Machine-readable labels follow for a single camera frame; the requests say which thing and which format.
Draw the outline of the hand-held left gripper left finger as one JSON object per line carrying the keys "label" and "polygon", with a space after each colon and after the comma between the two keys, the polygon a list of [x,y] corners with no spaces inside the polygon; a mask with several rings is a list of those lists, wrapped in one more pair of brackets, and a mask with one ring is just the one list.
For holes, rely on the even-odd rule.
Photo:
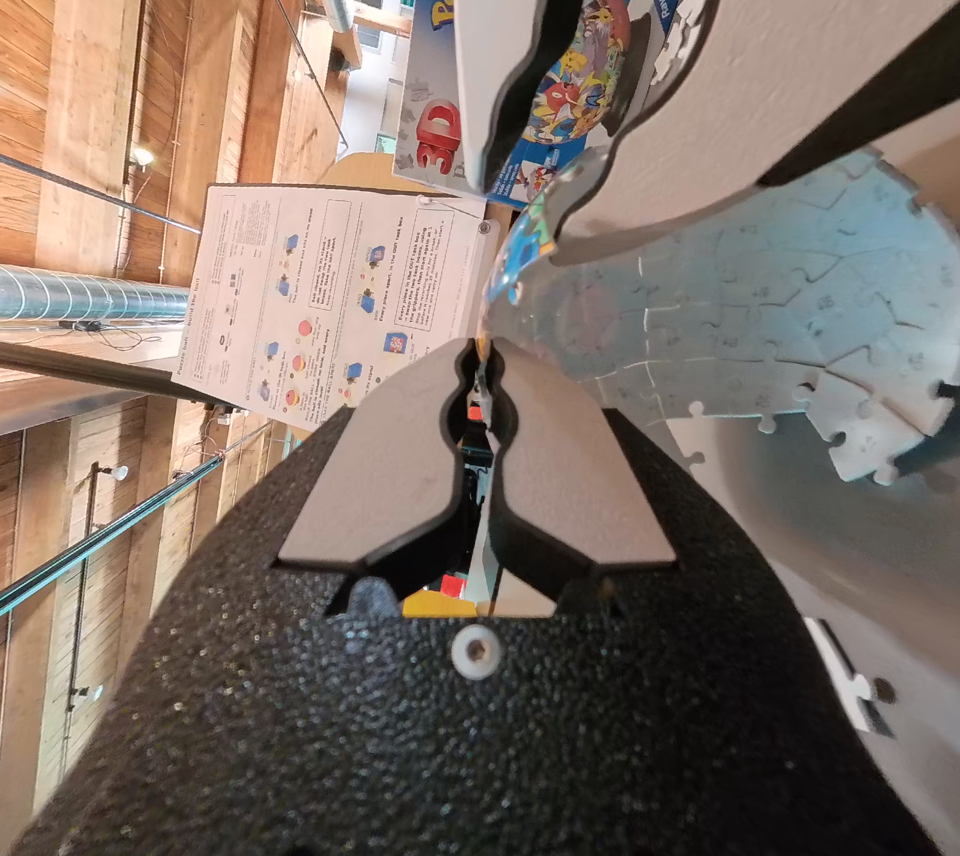
{"label": "hand-held left gripper left finger", "polygon": [[376,578],[399,600],[445,574],[466,541],[459,442],[477,367],[474,340],[455,338],[351,409],[277,564]]}

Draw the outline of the brown cardboard backing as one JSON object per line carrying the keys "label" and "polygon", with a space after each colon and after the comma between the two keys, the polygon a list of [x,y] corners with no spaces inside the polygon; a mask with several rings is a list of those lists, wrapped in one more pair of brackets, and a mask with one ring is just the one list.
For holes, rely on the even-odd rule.
{"label": "brown cardboard backing", "polygon": [[394,157],[377,152],[354,152],[334,162],[311,187],[374,192],[403,197],[423,196],[436,202],[486,203],[482,197],[426,186],[393,173]]}

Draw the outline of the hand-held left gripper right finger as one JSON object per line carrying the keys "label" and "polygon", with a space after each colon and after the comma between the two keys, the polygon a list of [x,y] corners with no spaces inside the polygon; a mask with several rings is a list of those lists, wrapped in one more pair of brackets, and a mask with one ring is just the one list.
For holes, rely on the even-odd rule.
{"label": "hand-held left gripper right finger", "polygon": [[676,551],[602,407],[509,339],[485,374],[498,443],[489,542],[498,563],[558,602],[571,584],[662,570]]}

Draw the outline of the white puzzle piece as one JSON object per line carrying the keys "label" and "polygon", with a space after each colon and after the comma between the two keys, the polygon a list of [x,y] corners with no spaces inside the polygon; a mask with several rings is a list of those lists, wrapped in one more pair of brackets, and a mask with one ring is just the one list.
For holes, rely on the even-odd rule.
{"label": "white puzzle piece", "polygon": [[897,701],[892,683],[884,677],[869,678],[856,670],[826,621],[804,616],[802,622],[852,727],[859,733],[894,739],[895,733],[882,715],[882,706],[894,706]]}

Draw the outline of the colourful puzzle box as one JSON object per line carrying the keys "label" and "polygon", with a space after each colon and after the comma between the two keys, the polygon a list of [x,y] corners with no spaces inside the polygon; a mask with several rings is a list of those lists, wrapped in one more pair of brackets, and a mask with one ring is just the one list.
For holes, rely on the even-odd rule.
{"label": "colourful puzzle box", "polygon": [[[681,0],[589,0],[537,85],[522,133],[486,200],[521,210],[575,157],[610,142],[654,104]],[[466,175],[454,0],[415,0],[393,173],[479,198]]]}

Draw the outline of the white instruction sheet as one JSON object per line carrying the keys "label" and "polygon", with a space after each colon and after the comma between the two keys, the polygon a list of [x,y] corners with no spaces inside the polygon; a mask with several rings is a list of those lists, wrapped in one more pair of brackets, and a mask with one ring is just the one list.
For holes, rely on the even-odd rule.
{"label": "white instruction sheet", "polygon": [[318,428],[474,334],[499,245],[481,200],[214,185],[172,380]]}

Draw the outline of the metal ceiling rail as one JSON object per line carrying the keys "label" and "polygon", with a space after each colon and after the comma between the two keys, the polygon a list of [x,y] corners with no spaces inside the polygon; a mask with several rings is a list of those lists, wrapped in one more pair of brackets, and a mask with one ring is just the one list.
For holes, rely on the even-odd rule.
{"label": "metal ceiling rail", "polygon": [[27,600],[38,594],[46,586],[54,583],[76,565],[91,557],[114,539],[123,536],[149,516],[165,508],[175,497],[196,486],[200,480],[220,468],[225,457],[222,454],[210,458],[195,469],[175,478],[167,486],[138,502],[117,519],[102,526],[68,547],[54,557],[44,561],[28,574],[18,578],[1,592],[1,616],[10,614]]}

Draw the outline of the yellow plastic bin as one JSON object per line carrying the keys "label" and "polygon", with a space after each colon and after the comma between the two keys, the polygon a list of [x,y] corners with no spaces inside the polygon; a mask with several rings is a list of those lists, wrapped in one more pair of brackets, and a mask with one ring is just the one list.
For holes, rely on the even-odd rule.
{"label": "yellow plastic bin", "polygon": [[450,597],[438,590],[420,589],[402,603],[405,618],[464,618],[477,616],[476,604],[470,600]]}

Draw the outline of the partly built puzzle ball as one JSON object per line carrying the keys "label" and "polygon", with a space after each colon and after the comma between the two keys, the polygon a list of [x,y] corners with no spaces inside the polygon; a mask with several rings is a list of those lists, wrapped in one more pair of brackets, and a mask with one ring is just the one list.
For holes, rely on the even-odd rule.
{"label": "partly built puzzle ball", "polygon": [[841,480],[890,486],[958,386],[958,229],[879,154],[597,262],[560,266],[546,205],[510,231],[483,339],[510,340],[640,429],[803,414]]}

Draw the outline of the thin steel tension rod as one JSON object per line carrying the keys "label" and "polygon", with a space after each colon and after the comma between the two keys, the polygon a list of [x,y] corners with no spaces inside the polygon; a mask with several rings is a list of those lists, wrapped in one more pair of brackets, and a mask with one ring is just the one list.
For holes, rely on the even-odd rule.
{"label": "thin steel tension rod", "polygon": [[319,81],[319,74],[317,70],[315,70],[313,64],[309,59],[309,56],[307,55],[306,50],[304,49],[304,46],[302,45],[302,41],[299,36],[299,31],[294,27],[294,24],[291,21],[291,18],[286,8],[284,7],[282,0],[273,0],[273,2],[275,4],[275,7],[278,13],[282,17],[283,24],[286,27],[286,30],[290,37],[293,48],[297,56],[299,57],[299,59],[304,63],[307,70],[307,75],[309,79],[312,82],[314,82],[314,85],[318,91],[318,94],[320,95],[320,99],[323,103],[323,106],[326,109],[327,114],[333,123],[334,129],[338,134],[338,145],[342,146],[344,150],[348,150],[350,148],[350,144],[344,134],[344,131],[342,130],[341,123],[335,117],[330,101],[328,100],[328,97],[326,95],[326,91],[323,85],[321,84],[321,82]]}
{"label": "thin steel tension rod", "polygon": [[169,216],[156,213],[152,210],[138,206],[136,203],[128,201],[115,194],[111,194],[103,190],[94,189],[80,182],[77,182],[73,179],[51,172],[48,169],[45,169],[43,167],[34,166],[24,161],[21,161],[8,154],[1,153],[1,164],[23,175],[48,182],[50,184],[53,184],[54,186],[69,190],[74,193],[81,194],[85,197],[96,200],[98,202],[103,202],[103,203],[115,206],[126,212],[138,214],[147,219],[161,223],[164,226],[173,227],[175,229],[187,232],[194,236],[200,236],[202,233],[202,230],[196,226],[192,226],[184,222],[181,222],[179,220],[175,220],[174,218],[171,218]]}

